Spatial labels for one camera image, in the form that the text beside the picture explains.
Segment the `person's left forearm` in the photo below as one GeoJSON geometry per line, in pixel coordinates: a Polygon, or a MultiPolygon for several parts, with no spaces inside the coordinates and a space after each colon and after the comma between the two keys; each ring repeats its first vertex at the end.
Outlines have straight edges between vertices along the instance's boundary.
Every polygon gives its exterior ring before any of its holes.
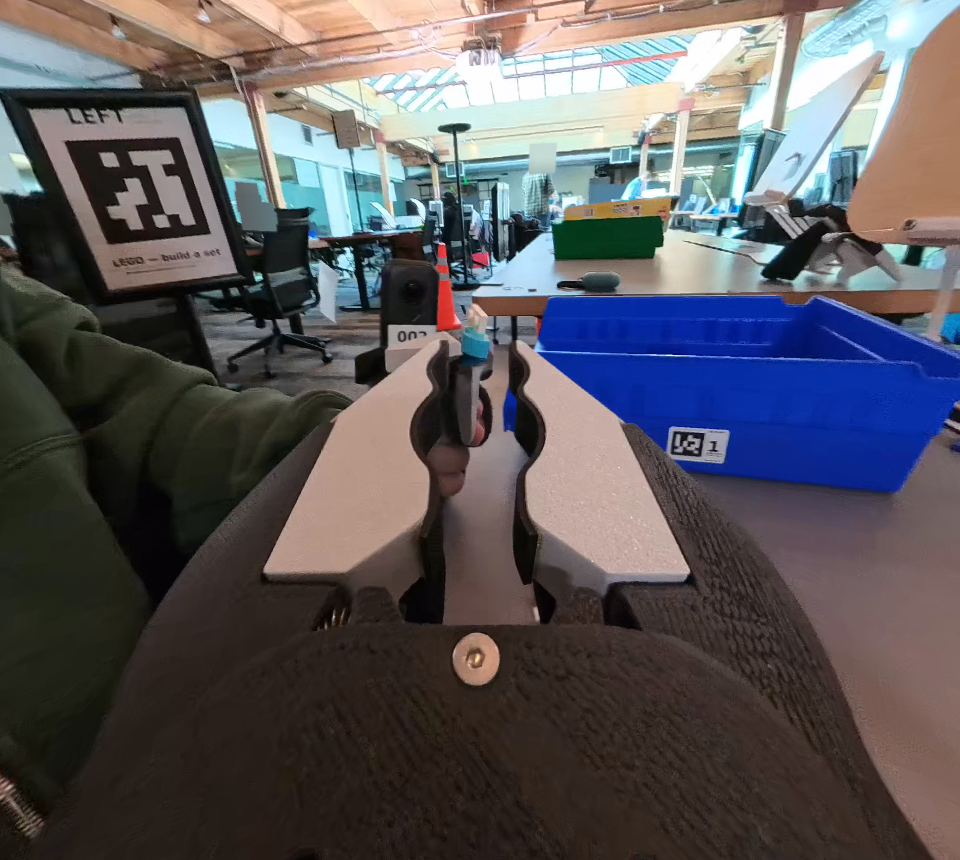
{"type": "Polygon", "coordinates": [[[2,266],[2,858],[75,779],[156,604],[338,392],[234,392],[2,266]]]}

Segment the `long wooden table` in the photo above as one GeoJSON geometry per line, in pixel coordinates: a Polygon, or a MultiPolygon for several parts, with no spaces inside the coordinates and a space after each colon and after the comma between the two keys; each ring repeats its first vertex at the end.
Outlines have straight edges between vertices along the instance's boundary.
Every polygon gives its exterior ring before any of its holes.
{"type": "Polygon", "coordinates": [[[775,245],[678,230],[666,231],[664,240],[651,258],[557,260],[552,236],[542,234],[475,290],[473,299],[491,317],[539,317],[550,299],[575,295],[559,289],[561,281],[612,272],[620,278],[620,296],[773,294],[789,303],[825,296],[874,315],[908,315],[933,310],[941,280],[939,269],[901,266],[897,279],[871,267],[846,279],[829,269],[774,281],[762,277],[762,268],[778,253],[775,245]]]}

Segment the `green plastic box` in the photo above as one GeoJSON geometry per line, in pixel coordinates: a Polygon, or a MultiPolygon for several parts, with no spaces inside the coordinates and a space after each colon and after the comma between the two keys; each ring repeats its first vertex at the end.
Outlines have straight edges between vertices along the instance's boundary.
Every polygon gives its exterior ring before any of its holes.
{"type": "Polygon", "coordinates": [[[658,216],[563,220],[552,225],[555,258],[649,259],[665,242],[663,225],[658,216]]]}

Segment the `person's left hand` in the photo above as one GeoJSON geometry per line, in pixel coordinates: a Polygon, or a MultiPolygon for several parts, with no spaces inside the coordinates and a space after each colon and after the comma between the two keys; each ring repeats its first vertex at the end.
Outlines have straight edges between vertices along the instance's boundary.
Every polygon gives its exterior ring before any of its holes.
{"type": "Polygon", "coordinates": [[[476,415],[470,442],[465,445],[450,434],[441,434],[427,454],[427,465],[436,475],[439,494],[443,499],[459,494],[465,484],[471,450],[481,446],[488,435],[488,427],[481,413],[476,415]]]}

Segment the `black office chair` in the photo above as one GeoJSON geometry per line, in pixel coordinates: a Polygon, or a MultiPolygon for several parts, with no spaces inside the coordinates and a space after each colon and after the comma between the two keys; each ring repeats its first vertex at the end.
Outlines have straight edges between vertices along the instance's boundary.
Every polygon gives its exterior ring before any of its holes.
{"type": "Polygon", "coordinates": [[[226,359],[230,374],[237,373],[241,359],[258,351],[263,353],[263,374],[267,378],[275,377],[273,360],[288,348],[317,353],[325,365],[332,362],[327,347],[330,340],[306,334],[302,321],[321,299],[310,265],[311,211],[310,207],[277,208],[277,226],[263,233],[261,280],[244,292],[243,305],[255,325],[270,327],[270,332],[226,359]]]}

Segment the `black and white folded stand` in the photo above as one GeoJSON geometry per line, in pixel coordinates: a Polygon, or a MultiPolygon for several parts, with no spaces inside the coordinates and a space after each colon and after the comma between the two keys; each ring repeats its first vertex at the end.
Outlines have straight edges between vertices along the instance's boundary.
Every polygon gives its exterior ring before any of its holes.
{"type": "Polygon", "coordinates": [[[787,205],[774,205],[767,213],[788,234],[787,243],[761,268],[762,278],[794,281],[801,274],[833,276],[841,289],[870,270],[879,270],[901,282],[901,265],[881,243],[854,233],[846,210],[834,205],[815,206],[811,213],[794,216],[787,205]]]}

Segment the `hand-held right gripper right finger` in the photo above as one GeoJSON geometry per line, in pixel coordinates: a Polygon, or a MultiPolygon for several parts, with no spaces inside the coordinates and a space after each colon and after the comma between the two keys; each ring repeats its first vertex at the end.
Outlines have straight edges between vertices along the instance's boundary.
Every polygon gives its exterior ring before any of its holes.
{"type": "Polygon", "coordinates": [[[624,423],[522,342],[509,370],[526,454],[512,529],[522,582],[555,601],[574,588],[604,597],[621,584],[685,583],[688,561],[624,423]]]}

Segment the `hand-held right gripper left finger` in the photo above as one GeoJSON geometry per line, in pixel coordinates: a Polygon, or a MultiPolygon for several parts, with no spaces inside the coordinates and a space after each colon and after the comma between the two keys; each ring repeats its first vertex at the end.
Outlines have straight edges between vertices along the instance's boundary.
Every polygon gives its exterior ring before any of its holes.
{"type": "Polygon", "coordinates": [[[263,566],[274,584],[331,584],[400,600],[424,577],[423,537],[439,487],[412,437],[419,400],[403,383],[372,387],[333,422],[263,566]]]}

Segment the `framed black-white marker sign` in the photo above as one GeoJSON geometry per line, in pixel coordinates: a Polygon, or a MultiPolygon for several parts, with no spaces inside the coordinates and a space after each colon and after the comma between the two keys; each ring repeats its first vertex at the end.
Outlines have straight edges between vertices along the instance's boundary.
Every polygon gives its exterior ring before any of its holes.
{"type": "Polygon", "coordinates": [[[3,88],[2,104],[98,302],[252,281],[195,90],[3,88]]]}

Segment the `tilted wooden desktop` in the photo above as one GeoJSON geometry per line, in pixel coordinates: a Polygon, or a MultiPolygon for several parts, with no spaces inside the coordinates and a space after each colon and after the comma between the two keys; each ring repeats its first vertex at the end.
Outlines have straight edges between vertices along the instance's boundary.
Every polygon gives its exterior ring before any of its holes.
{"type": "Polygon", "coordinates": [[[853,233],[888,244],[959,243],[959,12],[913,55],[848,204],[853,233]]]}

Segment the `leaning white board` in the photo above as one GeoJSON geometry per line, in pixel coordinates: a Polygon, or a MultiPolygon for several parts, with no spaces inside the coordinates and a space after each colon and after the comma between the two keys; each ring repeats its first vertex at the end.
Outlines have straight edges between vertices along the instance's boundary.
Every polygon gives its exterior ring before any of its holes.
{"type": "Polygon", "coordinates": [[[879,72],[883,58],[883,51],[873,52],[797,110],[780,146],[745,194],[746,206],[785,204],[797,196],[879,72]]]}

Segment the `yellow cardboard box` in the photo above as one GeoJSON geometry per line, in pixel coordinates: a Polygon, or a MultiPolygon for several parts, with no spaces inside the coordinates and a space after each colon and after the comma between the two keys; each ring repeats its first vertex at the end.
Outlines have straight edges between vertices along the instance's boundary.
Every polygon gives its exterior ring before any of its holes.
{"type": "Polygon", "coordinates": [[[641,197],[632,200],[615,200],[568,206],[563,219],[568,222],[593,219],[628,219],[654,217],[660,221],[669,219],[674,198],[669,195],[641,197]]]}

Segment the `orange traffic cone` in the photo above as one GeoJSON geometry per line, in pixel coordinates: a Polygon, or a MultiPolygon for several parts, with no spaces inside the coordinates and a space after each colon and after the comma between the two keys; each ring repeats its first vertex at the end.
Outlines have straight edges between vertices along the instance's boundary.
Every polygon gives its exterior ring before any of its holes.
{"type": "Polygon", "coordinates": [[[437,332],[454,333],[463,328],[454,303],[452,284],[450,280],[450,265],[447,246],[443,242],[437,245],[438,299],[437,299],[437,332]]]}

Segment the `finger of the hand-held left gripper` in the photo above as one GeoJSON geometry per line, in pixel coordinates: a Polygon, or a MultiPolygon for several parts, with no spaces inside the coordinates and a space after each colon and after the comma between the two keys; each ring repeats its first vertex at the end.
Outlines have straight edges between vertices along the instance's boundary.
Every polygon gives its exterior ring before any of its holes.
{"type": "MultiPolygon", "coordinates": [[[[399,370],[403,365],[407,364],[413,359],[416,359],[421,353],[425,351],[430,353],[430,356],[433,357],[437,350],[434,348],[441,348],[443,346],[391,346],[385,350],[385,371],[386,374],[392,374],[395,371],[399,370]]],[[[450,362],[460,355],[460,346],[446,346],[446,361],[448,365],[450,362]]]]}

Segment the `blue plastic bin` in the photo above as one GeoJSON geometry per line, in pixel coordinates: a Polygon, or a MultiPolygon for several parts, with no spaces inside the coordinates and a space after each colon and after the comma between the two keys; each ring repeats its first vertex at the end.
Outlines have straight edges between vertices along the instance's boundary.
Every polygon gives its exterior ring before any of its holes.
{"type": "Polygon", "coordinates": [[[823,297],[551,299],[535,350],[682,468],[893,494],[958,352],[823,297]]]}

